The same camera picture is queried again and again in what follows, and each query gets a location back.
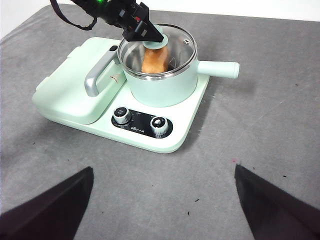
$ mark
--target pot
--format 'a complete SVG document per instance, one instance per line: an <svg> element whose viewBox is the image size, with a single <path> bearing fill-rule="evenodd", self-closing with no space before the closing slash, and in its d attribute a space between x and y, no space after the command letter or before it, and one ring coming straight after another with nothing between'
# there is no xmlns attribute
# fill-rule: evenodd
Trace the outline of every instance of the pot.
<svg viewBox="0 0 320 240"><path fill-rule="evenodd" d="M196 89L198 74L237 78L237 62L199 61L194 37L181 27L160 24L168 38L169 67L162 73L141 72L145 55L142 42L123 39L117 55L133 96L151 107L169 107L187 99Z"/></svg>

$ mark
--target mint green appliance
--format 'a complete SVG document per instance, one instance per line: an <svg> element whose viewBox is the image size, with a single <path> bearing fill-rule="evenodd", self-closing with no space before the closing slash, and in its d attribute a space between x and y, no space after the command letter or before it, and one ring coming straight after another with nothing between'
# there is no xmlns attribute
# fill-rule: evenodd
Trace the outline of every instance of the mint green appliance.
<svg viewBox="0 0 320 240"><path fill-rule="evenodd" d="M76 47L37 86L33 103L53 122L157 153L176 151L205 93L208 72L196 73L194 89L179 103L152 106L133 94L123 60L118 59L119 44L93 37ZM195 64L207 68L197 60Z"/></svg>

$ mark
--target black strap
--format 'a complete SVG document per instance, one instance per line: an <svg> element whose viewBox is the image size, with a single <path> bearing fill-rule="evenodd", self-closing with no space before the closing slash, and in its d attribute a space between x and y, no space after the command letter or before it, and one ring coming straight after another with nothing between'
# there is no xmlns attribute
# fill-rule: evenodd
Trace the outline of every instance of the black strap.
<svg viewBox="0 0 320 240"><path fill-rule="evenodd" d="M80 25L76 25L72 22L70 22L66 16L61 12L59 4L57 3L57 0L50 0L51 5L53 10L55 11L55 13L58 15L59 18L61 18L63 21L65 21L68 24L71 24L72 26L75 26L79 29L85 30L85 31L89 31L92 30L92 28L94 27L94 25L97 23L97 18L94 17L92 23L89 26L80 26Z"/></svg>

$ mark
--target white wall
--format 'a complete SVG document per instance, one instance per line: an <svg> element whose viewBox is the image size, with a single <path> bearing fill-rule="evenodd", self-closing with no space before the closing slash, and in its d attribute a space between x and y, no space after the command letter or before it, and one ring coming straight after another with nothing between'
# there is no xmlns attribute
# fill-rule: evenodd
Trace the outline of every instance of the white wall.
<svg viewBox="0 0 320 240"><path fill-rule="evenodd" d="M320 0L142 0L152 10L320 22ZM72 3L58 0L59 3ZM0 0L1 38L50 4L49 0Z"/></svg>

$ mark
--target silver handle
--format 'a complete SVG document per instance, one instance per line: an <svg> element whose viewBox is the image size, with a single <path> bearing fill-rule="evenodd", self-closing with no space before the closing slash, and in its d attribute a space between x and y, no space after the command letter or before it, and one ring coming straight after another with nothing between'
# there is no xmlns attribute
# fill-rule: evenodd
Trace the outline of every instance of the silver handle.
<svg viewBox="0 0 320 240"><path fill-rule="evenodd" d="M86 75L84 81L84 88L86 94L89 97L96 97L99 95L99 91L97 88L97 79L101 75L101 73L106 69L106 67L114 60L115 64L120 64L120 61L117 56L117 48L118 46L112 46L109 51L107 51L103 57L94 65L94 67L90 70L90 72Z"/></svg>

